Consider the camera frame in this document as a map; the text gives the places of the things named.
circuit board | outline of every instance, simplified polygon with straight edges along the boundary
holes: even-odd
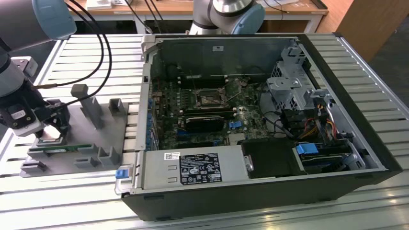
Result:
[[[243,134],[245,139],[269,136],[259,111],[261,83],[245,77],[227,77],[219,88],[183,89],[175,81],[153,81],[152,96],[156,102],[159,148],[161,150],[231,145],[229,135]],[[225,115],[217,131],[187,131],[191,119],[208,117],[208,111]]]

green circuit board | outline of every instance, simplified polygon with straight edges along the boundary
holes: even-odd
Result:
[[[245,80],[229,77],[224,87],[205,89],[181,89],[175,81],[153,82],[161,150],[231,145],[229,134],[243,133],[245,139],[269,136],[259,111],[261,83],[248,83]],[[189,133],[183,128],[181,110],[205,111],[224,107],[235,109],[235,117],[224,121],[220,131]],[[229,128],[232,122],[241,122],[241,126]]]

blue latch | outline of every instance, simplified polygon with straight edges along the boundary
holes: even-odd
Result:
[[[319,153],[319,149],[317,149],[317,146],[315,145],[315,143],[303,143],[303,144],[299,144],[296,146],[296,150],[297,150],[297,153],[299,155],[301,154],[317,154]]]
[[[130,169],[119,169],[115,173],[116,179],[127,179],[130,178]]]
[[[241,127],[241,121],[229,122],[229,128],[239,128]]]

slotted metal surface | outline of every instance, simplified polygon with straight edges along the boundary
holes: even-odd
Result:
[[[115,171],[20,178],[19,168],[34,137],[18,138],[8,131],[0,143],[0,229],[409,229],[408,109],[343,39],[331,34],[311,34],[309,38],[396,156],[404,168],[401,174],[332,202],[143,222],[114,192]],[[111,35],[110,41],[115,70],[98,99],[106,103],[111,97],[120,97],[132,103],[124,143],[128,158],[137,129],[141,36]],[[75,35],[58,42],[36,83],[66,82],[86,76],[98,65],[99,48],[92,35]],[[102,83],[107,68],[106,63],[87,80],[90,92]],[[42,94],[64,102],[74,100],[70,87],[43,90]]]

power supply label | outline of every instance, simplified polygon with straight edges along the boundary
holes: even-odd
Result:
[[[183,185],[221,182],[217,153],[180,156],[179,162]]]

